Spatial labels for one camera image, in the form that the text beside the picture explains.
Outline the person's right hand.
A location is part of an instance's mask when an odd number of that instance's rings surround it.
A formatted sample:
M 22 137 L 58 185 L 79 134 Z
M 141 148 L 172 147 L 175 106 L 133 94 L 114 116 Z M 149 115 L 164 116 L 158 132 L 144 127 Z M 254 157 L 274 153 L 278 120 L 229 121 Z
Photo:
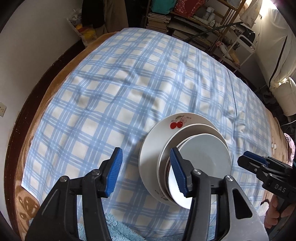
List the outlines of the person's right hand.
M 278 212 L 277 207 L 278 197 L 276 195 L 273 195 L 271 201 L 269 202 L 269 208 L 264 218 L 265 228 L 270 229 L 273 226 L 277 225 L 279 217 L 284 218 L 290 216 L 295 209 L 295 203 L 288 206 L 281 214 Z

